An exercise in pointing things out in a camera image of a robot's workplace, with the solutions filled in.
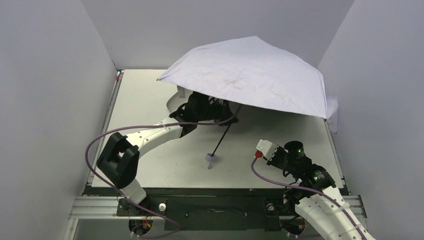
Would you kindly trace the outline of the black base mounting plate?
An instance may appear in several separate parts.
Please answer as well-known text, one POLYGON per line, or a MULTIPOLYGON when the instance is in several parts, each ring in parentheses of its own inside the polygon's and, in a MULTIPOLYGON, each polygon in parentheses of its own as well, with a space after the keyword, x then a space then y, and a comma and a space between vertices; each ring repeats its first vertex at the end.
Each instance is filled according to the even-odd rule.
POLYGON ((278 231, 292 223, 294 205, 284 203, 283 188, 146 188, 146 212, 112 188, 88 186, 71 211, 75 219, 161 220, 177 222, 183 231, 278 231))

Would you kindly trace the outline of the aluminium front mounting rail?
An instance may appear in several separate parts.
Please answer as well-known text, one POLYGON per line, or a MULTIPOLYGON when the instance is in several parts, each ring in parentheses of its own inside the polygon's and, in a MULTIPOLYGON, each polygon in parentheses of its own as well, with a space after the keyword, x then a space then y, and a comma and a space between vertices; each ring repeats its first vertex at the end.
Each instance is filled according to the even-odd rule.
POLYGON ((193 214, 210 216, 228 214, 236 217, 288 216, 277 197, 264 196, 153 196, 150 211, 140 209, 120 196, 80 196, 73 203, 70 219, 170 219, 187 218, 193 214))

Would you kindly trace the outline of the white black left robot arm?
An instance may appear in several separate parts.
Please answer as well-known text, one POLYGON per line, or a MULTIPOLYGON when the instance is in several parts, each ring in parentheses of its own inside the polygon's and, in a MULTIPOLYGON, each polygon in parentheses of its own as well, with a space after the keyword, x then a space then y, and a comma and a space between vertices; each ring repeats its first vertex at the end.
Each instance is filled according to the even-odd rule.
POLYGON ((232 112, 228 100, 193 92, 169 116, 155 125, 139 126, 137 131, 123 135, 119 129, 109 131, 93 174, 118 190, 137 212, 150 213, 146 191, 136 179, 139 159, 160 145, 180 139, 197 126, 226 126, 238 123, 239 110, 232 112))

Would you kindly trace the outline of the lavender umbrella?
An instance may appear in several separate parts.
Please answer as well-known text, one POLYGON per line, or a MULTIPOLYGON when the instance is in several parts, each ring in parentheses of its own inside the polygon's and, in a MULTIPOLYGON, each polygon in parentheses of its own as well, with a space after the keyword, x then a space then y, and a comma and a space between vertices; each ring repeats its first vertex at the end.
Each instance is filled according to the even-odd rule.
POLYGON ((258 36, 195 47, 158 80, 243 105, 319 117, 337 131, 338 99, 326 94, 322 73, 258 36))

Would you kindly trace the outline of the lavender umbrella case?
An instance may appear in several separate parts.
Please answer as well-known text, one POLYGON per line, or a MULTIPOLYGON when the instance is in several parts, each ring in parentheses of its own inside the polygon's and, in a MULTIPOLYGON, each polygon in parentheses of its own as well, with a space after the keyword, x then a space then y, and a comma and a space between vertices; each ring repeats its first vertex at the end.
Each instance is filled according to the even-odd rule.
POLYGON ((171 114, 175 112, 182 104, 187 102, 185 94, 179 93, 178 91, 173 94, 166 102, 166 108, 171 114))

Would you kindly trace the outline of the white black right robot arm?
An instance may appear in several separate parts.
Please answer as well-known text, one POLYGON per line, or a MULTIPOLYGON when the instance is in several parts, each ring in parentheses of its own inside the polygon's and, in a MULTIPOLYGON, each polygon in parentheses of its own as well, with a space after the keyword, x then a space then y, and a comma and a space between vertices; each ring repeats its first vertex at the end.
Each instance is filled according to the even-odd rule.
POLYGON ((284 204, 304 218, 325 240, 372 240, 325 168, 312 162, 300 141, 279 146, 259 140, 256 156, 291 175, 298 183, 284 195, 284 204))

